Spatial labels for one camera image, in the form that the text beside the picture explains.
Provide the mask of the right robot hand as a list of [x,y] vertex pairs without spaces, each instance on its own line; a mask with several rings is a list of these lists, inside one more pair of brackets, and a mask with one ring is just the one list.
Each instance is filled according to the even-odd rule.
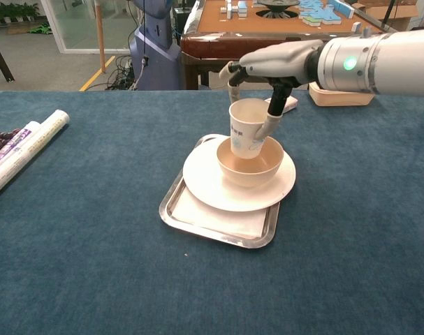
[[254,139],[271,135],[278,127],[287,98],[294,88],[315,82],[323,50],[322,40],[299,40],[269,45],[229,61],[219,72],[227,81],[228,95],[234,103],[240,99],[243,82],[267,82],[273,89],[267,117],[255,132]]

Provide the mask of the white printed paper cup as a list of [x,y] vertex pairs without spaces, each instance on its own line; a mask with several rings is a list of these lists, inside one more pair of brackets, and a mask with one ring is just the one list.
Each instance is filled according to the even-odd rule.
[[258,98],[244,98],[231,104],[230,115],[231,151],[243,159],[259,155],[264,137],[256,138],[268,115],[268,103]]

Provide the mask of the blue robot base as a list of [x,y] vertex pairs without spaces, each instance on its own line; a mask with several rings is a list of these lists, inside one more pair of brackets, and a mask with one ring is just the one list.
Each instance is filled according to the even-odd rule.
[[173,40],[173,0],[132,0],[143,12],[143,23],[130,42],[134,89],[140,91],[180,90],[184,72],[179,45]]

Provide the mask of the white tissue pack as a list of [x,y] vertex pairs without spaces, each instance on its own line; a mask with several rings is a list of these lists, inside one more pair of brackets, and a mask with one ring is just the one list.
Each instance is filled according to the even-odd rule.
[[[271,100],[272,100],[272,98],[271,98],[271,97],[266,98],[266,99],[264,100],[264,101],[265,101],[265,105],[266,105],[266,111],[265,111],[265,114],[266,114],[266,115],[268,115],[268,114],[269,114],[268,110],[269,110],[269,106],[271,105]],[[285,104],[284,104],[284,106],[283,106],[283,109],[282,109],[282,113],[281,113],[281,115],[284,115],[284,114],[286,114],[287,112],[289,112],[289,111],[291,111],[291,110],[295,109],[295,108],[297,107],[297,105],[298,105],[298,99],[297,99],[297,98],[294,98],[294,97],[292,97],[292,96],[289,96],[289,97],[286,99],[286,102],[285,102]]]

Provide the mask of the cream lidded food container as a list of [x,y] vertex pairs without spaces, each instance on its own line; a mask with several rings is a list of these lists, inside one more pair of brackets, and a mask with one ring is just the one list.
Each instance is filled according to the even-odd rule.
[[321,89],[316,82],[309,83],[308,88],[312,100],[320,107],[365,106],[374,98],[374,94],[328,91]]

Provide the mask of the brown mahjong table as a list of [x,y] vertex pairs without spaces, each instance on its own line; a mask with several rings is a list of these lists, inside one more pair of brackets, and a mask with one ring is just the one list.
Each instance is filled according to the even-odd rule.
[[355,22],[360,22],[362,28],[371,27],[375,34],[395,31],[358,9],[354,10],[351,18],[341,16],[339,24],[313,27],[299,17],[261,17],[257,12],[266,7],[258,6],[256,0],[246,0],[245,17],[233,13],[232,18],[227,18],[227,14],[221,12],[225,4],[226,0],[197,0],[191,10],[180,38],[187,89],[198,88],[201,73],[218,72],[228,61],[261,47],[297,40],[327,41],[350,36]]

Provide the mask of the black tripod stand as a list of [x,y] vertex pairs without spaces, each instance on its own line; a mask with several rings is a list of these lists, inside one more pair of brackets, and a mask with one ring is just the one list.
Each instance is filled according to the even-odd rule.
[[389,17],[390,17],[390,14],[391,14],[393,8],[395,7],[395,2],[396,1],[397,0],[390,0],[390,2],[388,4],[388,7],[387,7],[387,10],[386,10],[386,13],[384,15],[384,18],[382,19],[382,23],[381,23],[381,28],[382,29],[384,29],[386,27],[386,25],[388,23],[388,20],[389,20]]

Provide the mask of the cream bowl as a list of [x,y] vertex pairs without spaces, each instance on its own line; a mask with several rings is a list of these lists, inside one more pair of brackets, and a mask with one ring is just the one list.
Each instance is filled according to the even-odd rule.
[[231,151],[231,139],[224,140],[217,148],[217,160],[225,178],[243,187],[255,187],[270,181],[277,173],[284,158],[283,147],[268,137],[259,155],[243,159]]

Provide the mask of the brown cardboard box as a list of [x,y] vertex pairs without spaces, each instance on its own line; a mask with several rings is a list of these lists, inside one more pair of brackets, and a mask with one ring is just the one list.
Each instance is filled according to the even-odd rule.
[[370,17],[383,21],[388,7],[394,4],[386,24],[398,31],[407,30],[411,18],[418,15],[417,0],[357,0],[357,7]]

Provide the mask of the white round plate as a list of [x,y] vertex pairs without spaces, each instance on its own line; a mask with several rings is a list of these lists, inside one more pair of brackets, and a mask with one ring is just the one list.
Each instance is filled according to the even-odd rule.
[[228,138],[205,141],[185,160],[183,178],[196,198],[217,209],[244,212],[270,207],[288,195],[296,178],[295,165],[288,154],[274,177],[260,186],[238,186],[225,177],[219,167],[217,149]]

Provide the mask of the white paper napkin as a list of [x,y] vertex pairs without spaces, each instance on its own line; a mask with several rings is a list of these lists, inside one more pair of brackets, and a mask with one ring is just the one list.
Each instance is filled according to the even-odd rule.
[[173,209],[179,221],[244,238],[261,237],[266,209],[234,212],[211,207],[185,188]]

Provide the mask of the wooden pole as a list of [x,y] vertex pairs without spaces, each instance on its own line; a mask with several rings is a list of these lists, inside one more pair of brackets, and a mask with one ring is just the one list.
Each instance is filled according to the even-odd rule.
[[101,64],[101,73],[105,73],[106,65],[105,65],[105,48],[104,48],[104,39],[103,39],[103,25],[102,25],[102,11],[99,0],[94,0],[94,10],[96,17],[96,33],[97,33],[97,41],[98,41],[98,50],[100,56],[100,64]]

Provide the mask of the white wrap roll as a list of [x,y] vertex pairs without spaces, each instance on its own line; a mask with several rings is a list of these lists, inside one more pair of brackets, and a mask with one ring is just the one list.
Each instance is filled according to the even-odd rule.
[[30,137],[25,137],[17,149],[0,164],[0,190],[69,122],[63,110],[51,114]]

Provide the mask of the row of potted plants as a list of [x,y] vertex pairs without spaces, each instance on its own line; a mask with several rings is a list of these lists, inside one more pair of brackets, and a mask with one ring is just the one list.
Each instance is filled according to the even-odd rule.
[[37,3],[0,2],[0,25],[15,22],[33,22],[40,15]]

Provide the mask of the blue table cloth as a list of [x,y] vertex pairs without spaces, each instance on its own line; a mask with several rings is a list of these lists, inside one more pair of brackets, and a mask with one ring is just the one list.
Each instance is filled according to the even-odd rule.
[[0,131],[70,116],[0,192],[0,335],[424,335],[424,98],[295,95],[295,186],[245,250],[159,216],[225,92],[0,92]]

